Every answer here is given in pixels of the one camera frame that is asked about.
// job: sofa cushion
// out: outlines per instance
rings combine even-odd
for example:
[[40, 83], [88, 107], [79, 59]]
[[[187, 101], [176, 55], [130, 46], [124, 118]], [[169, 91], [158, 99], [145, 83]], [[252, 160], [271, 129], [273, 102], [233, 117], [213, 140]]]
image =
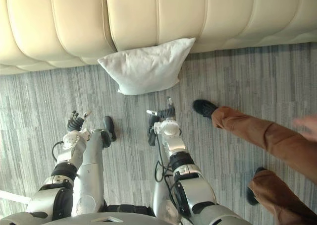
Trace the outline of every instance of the sofa cushion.
[[107, 0], [118, 50], [196, 37], [192, 52], [317, 41], [316, 0]]
[[106, 0], [0, 0], [0, 23], [0, 74], [96, 64], [116, 51]]

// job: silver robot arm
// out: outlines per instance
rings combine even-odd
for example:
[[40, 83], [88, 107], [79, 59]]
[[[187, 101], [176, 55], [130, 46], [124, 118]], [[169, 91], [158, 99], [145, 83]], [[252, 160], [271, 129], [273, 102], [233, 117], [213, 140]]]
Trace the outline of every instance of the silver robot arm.
[[250, 225], [217, 203], [213, 189], [180, 138], [172, 100], [168, 99], [168, 109], [147, 113], [165, 118], [154, 124], [154, 131], [161, 136], [162, 147], [173, 171], [172, 200], [180, 215], [194, 225]]
[[68, 133], [63, 138], [63, 151], [50, 177], [34, 194], [26, 212], [10, 215], [0, 221], [0, 225], [40, 225], [71, 216], [73, 206], [73, 186], [77, 171], [83, 162], [86, 142], [90, 133], [81, 126], [89, 113], [82, 118], [73, 112], [68, 121]]

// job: finger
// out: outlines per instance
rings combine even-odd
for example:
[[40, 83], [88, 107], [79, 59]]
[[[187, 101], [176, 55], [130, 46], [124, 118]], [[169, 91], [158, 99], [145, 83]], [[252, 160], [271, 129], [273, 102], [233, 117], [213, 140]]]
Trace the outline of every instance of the finger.
[[301, 134], [307, 140], [317, 142], [317, 135], [311, 134], [310, 132], [302, 132]]
[[304, 118], [294, 119], [294, 124], [296, 126], [305, 126], [310, 130], [317, 132], [317, 115], [310, 115]]

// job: floor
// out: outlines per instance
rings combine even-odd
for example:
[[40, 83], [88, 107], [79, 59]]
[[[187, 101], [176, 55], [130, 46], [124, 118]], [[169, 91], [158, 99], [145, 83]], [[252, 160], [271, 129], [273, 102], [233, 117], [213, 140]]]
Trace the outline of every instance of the floor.
[[[31, 197], [54, 167], [52, 145], [66, 133], [73, 110], [93, 113], [86, 127], [101, 127], [110, 115], [118, 140], [104, 150], [108, 204], [150, 205], [156, 148], [147, 145], [147, 109], [165, 107], [171, 96], [182, 138], [212, 185], [218, 202], [254, 225], [274, 224], [245, 189], [259, 166], [277, 173], [317, 212], [317, 188], [280, 160], [195, 114], [203, 98], [294, 128], [292, 119], [317, 110], [317, 43], [246, 48], [189, 55], [180, 83], [139, 96], [117, 93], [98, 65], [0, 76], [0, 190]], [[0, 218], [26, 205], [0, 199]]]

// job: black sneaker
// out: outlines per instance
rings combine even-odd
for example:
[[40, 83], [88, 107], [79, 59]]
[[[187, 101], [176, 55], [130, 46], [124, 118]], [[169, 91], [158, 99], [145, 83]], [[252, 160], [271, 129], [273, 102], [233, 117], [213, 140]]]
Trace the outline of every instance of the black sneaker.
[[[266, 169], [264, 167], [259, 167], [259, 168], [257, 168], [256, 173], [258, 173], [262, 170], [266, 170]], [[252, 206], [259, 203], [258, 200], [256, 199], [256, 197], [254, 196], [253, 191], [248, 187], [247, 187], [247, 201]]]
[[211, 114], [216, 109], [218, 109], [218, 107], [207, 100], [195, 100], [193, 102], [193, 110], [196, 113], [199, 113], [202, 116], [208, 117], [210, 119], [211, 119]]

